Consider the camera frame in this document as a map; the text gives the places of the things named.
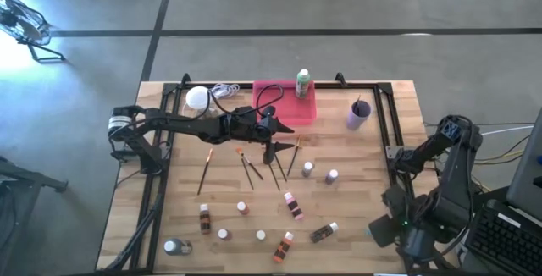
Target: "wooden table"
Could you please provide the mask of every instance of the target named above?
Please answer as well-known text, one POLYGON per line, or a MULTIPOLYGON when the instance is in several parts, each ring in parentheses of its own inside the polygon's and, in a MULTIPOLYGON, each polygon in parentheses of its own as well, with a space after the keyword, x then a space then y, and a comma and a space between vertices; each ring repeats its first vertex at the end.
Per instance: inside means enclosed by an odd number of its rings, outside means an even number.
MULTIPOLYGON (((407 146, 417 146, 426 140, 427 136, 414 84, 411 80, 391 83, 404 142, 407 146)), ((157 108, 162 88, 162 82, 142 83, 137 104, 144 108, 157 108)), ((347 109, 359 95, 362 100, 374 106, 371 91, 317 90, 318 117, 313 124, 292 127, 296 131, 294 135, 275 135, 276 141, 289 143, 295 143, 297 136, 302 135, 301 149, 288 182, 282 178, 277 163, 272 164, 281 191, 277 190, 268 166, 262 163, 261 145, 230 141, 213 146, 214 154, 205 184, 201 195, 197 196, 203 165, 212 145, 193 136, 177 134, 172 151, 154 272, 402 271, 402 262, 395 253, 395 247, 379 248, 368 233, 368 224, 385 213, 380 195, 388 187, 389 178, 376 112, 373 112, 358 131, 352 132, 345 127, 347 109), (249 169, 254 190, 251 189, 240 157, 235 152, 237 147, 242 147, 264 177, 264 181, 261 181, 249 169), (301 176, 301 167, 306 161, 316 165, 309 179, 301 176), (332 185, 326 185, 324 176, 332 168, 339 171, 339 178, 332 185), (297 199, 305 214, 305 218, 300 222, 294 220, 285 205, 283 195, 288 191, 297 199), (238 201, 247 203, 251 211, 249 215, 239 214, 236 210, 238 201), (210 235, 200 234, 201 203, 207 203, 211 212, 213 231, 210 235), (309 234, 331 222, 339 225, 337 233, 313 244, 309 240, 309 234), (218 238, 217 232, 222 228, 231 232, 232 240, 222 241, 218 238), (265 241, 256 239, 259 229, 265 230, 265 241), (295 237, 285 262, 278 264, 273 261, 273 254, 286 231, 290 231, 295 237), (190 240, 194 246, 191 255, 166 255, 163 243, 172 237, 190 240)), ((220 102, 227 109, 252 105, 252 91, 241 90, 235 97, 220 102)), ((389 112, 387 109, 385 111, 390 126, 389 112)), ((278 154, 285 171, 292 154, 293 150, 278 154)), ((126 164, 120 170, 119 179, 138 168, 137 162, 126 164)), ((126 180, 115 191, 98 268, 107 266, 133 234, 143 183, 144 176, 139 175, 126 180)), ((413 182, 416 194, 428 192, 436 184, 436 177, 432 172, 421 173, 413 182)), ((144 251, 141 255, 145 257, 147 254, 144 251)))

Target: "bottle cap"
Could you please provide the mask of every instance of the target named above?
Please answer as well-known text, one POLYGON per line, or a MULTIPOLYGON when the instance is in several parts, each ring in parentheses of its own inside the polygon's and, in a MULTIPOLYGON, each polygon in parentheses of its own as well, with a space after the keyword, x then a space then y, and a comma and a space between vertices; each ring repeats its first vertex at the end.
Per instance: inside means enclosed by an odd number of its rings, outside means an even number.
POLYGON ((209 94, 205 86, 195 86, 186 93, 186 104, 195 110, 202 110, 207 106, 209 94))
POLYGON ((265 240, 265 232, 263 230, 258 230, 258 232, 256 232, 256 238, 260 241, 265 240))
POLYGON ((285 238, 288 240, 294 240, 294 234, 291 232, 286 232, 285 238))
POLYGON ((331 229, 333 230, 333 232, 336 232, 337 229, 339 229, 339 225, 337 225, 336 222, 333 222, 333 223, 330 224, 329 226, 331 226, 331 229))
POLYGON ((163 249, 165 251, 174 251, 176 248, 177 244, 172 240, 166 241, 166 243, 163 244, 163 249))
POLYGON ((221 229, 221 230, 218 231, 218 237, 220 239, 226 239, 227 236, 228 236, 228 230, 221 229))
POLYGON ((335 170, 335 169, 331 169, 329 171, 329 176, 332 177, 333 179, 335 179, 336 177, 339 176, 339 172, 337 170, 335 170))
POLYGON ((237 209, 244 211, 246 209, 246 204, 244 202, 237 203, 237 209))

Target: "white cable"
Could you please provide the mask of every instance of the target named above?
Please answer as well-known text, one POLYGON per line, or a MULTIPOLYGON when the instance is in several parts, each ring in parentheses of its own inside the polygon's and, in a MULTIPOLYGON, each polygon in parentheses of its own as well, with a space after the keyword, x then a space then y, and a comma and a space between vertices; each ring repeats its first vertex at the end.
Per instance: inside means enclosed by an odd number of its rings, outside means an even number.
POLYGON ((516 128, 509 128, 509 129, 504 129, 504 130, 490 131, 490 132, 482 133, 482 136, 492 135, 492 134, 497 134, 497 133, 503 133, 503 132, 508 132, 508 131, 514 131, 514 130, 532 129, 532 128, 533 128, 533 126, 530 125, 530 126, 524 126, 524 127, 516 127, 516 128))
POLYGON ((226 85, 226 84, 216 84, 213 89, 211 89, 212 94, 217 98, 228 98, 237 94, 239 91, 239 85, 226 85))

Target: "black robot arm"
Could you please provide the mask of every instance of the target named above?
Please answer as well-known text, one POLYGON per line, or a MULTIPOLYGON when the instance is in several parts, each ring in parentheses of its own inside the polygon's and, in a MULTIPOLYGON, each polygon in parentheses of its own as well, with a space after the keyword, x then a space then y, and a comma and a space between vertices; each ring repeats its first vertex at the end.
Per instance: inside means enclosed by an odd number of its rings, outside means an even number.
POLYGON ((214 145, 230 140, 258 142, 266 146, 263 154, 266 164, 273 161, 276 152, 294 146, 272 142, 276 132, 294 132, 274 117, 274 107, 266 107, 259 122, 256 109, 252 107, 236 108, 210 119, 188 118, 157 108, 119 107, 113 109, 108 136, 110 140, 125 142, 139 156, 142 173, 159 174, 163 168, 162 150, 149 144, 143 137, 147 132, 158 129, 194 135, 214 145), (145 118, 136 120, 138 114, 143 114, 145 118))
POLYGON ((391 167, 406 178, 423 171, 427 161, 450 148, 439 186, 428 195, 412 199, 399 185, 382 195, 391 218, 384 215, 369 225, 379 246, 387 246, 403 234, 405 239, 398 248, 402 256, 416 263, 434 259, 435 241, 450 242, 471 220, 470 172, 481 144, 478 126, 462 116, 450 115, 422 145, 398 151, 391 167))

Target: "paintbrush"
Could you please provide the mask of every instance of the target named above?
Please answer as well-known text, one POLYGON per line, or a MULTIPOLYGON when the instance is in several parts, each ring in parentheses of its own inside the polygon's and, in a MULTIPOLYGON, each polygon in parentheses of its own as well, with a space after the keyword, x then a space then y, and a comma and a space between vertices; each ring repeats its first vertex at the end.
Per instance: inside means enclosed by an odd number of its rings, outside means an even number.
POLYGON ((246 177, 248 178, 248 183, 251 184, 252 190, 254 190, 254 186, 252 185, 251 176, 248 175, 248 169, 246 168, 245 160, 243 159, 243 157, 241 157, 241 163, 243 164, 243 168, 245 169, 246 177))
POLYGON ((203 169, 202 180, 200 181, 200 188, 197 189, 197 195, 200 195, 203 187, 203 180, 205 180, 205 174, 207 174, 207 169, 209 168, 209 161, 211 161, 211 156, 213 155, 213 149, 209 150, 209 155, 207 156, 207 161, 205 162, 205 168, 203 169))
POLYGON ((274 160, 277 161, 277 164, 279 165, 280 172, 282 173, 282 177, 285 178, 285 182, 288 182, 288 179, 286 178, 285 171, 282 169, 282 165, 280 165, 279 157, 277 157, 277 154, 274 154, 274 160))
POLYGON ((263 180, 263 176, 257 171, 256 167, 254 167, 254 165, 252 165, 251 161, 248 160, 245 153, 243 153, 243 151, 240 148, 237 148, 237 153, 239 153, 241 155, 241 158, 245 159, 245 162, 248 164, 248 166, 250 166, 252 168, 252 170, 254 170, 254 172, 257 174, 257 176, 259 176, 260 179, 263 180))
POLYGON ((294 157, 291 159, 290 166, 288 167, 288 173, 286 174, 286 176, 290 176, 291 167, 294 165, 294 161, 296 160, 297 150, 299 149, 300 141, 301 141, 301 135, 297 137, 296 149, 294 150, 294 157))
POLYGON ((269 170, 271 170, 271 174, 273 175, 274 183, 277 185, 277 189, 279 189, 280 191, 279 182, 277 182, 277 177, 274 176, 273 168, 271 167, 271 164, 269 164, 268 166, 269 166, 269 170))

